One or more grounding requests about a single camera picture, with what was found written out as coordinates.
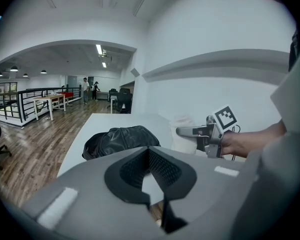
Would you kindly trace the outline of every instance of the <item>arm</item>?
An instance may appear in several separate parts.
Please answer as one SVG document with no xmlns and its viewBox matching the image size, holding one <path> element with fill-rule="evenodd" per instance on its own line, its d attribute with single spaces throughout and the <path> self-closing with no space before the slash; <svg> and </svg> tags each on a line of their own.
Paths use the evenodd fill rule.
<svg viewBox="0 0 300 240">
<path fill-rule="evenodd" d="M 263 148 L 274 139 L 286 133 L 286 127 L 282 120 L 268 127 L 267 129 L 256 132 L 227 132 L 222 140 L 222 155 L 236 155 L 246 158 L 248 153 L 255 149 Z"/>
</svg>

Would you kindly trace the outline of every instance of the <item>black leather bag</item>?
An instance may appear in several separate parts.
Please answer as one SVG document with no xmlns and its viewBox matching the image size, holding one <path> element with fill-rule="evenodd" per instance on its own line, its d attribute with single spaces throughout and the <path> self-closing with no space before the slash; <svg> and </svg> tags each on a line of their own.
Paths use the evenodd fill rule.
<svg viewBox="0 0 300 240">
<path fill-rule="evenodd" d="M 90 160 L 145 146 L 160 146 L 159 140 L 147 128 L 141 125 L 111 128 L 108 132 L 93 135 L 85 143 L 82 157 Z"/>
</svg>

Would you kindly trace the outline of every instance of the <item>person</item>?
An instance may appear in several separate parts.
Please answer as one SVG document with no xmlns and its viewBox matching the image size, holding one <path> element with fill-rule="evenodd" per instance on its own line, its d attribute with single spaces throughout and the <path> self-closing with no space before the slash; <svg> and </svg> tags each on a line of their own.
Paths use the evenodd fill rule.
<svg viewBox="0 0 300 240">
<path fill-rule="evenodd" d="M 92 90 L 92 99 L 95 100 L 95 101 L 98 101 L 97 100 L 97 90 L 100 91 L 100 89 L 98 88 L 98 82 L 96 81 L 94 83 L 94 86 L 93 86 L 93 90 Z"/>
<path fill-rule="evenodd" d="M 89 83 L 87 82 L 87 78 L 83 79 L 83 102 L 87 104 L 88 102 L 88 91 L 89 91 Z"/>
<path fill-rule="evenodd" d="M 299 53 L 300 33 L 298 32 L 298 30 L 296 30 L 292 37 L 292 43 L 290 46 L 288 71 L 291 70 Z M 284 135 L 286 132 L 287 129 L 282 120 L 261 131 L 243 133 L 227 132 L 224 134 L 221 140 L 221 155 L 235 155 L 238 157 L 246 158 L 250 151 L 255 149 L 262 149 L 276 138 Z"/>
</svg>

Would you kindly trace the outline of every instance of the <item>ceiling light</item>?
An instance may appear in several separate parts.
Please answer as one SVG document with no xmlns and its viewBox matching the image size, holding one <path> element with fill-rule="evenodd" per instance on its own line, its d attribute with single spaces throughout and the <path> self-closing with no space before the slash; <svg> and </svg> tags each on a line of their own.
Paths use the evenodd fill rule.
<svg viewBox="0 0 300 240">
<path fill-rule="evenodd" d="M 12 66 L 12 67 L 10 68 L 10 71 L 12 71 L 12 72 L 17 72 L 17 71 L 18 71 L 17 66 Z"/>
<path fill-rule="evenodd" d="M 100 44 L 96 44 L 96 49 L 98 50 L 98 54 L 102 55 L 102 49 L 101 49 L 101 45 Z"/>
</svg>

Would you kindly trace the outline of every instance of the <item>wooden floor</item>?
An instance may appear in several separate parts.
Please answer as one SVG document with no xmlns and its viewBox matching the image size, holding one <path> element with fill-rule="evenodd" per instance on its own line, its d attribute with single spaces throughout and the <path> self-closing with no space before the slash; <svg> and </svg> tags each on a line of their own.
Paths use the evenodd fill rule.
<svg viewBox="0 0 300 240">
<path fill-rule="evenodd" d="M 59 168 L 78 132 L 92 113 L 110 113 L 106 100 L 74 101 L 66 111 L 46 113 L 23 129 L 0 122 L 0 146 L 12 157 L 1 155 L 0 196 L 17 206 L 56 179 Z"/>
</svg>

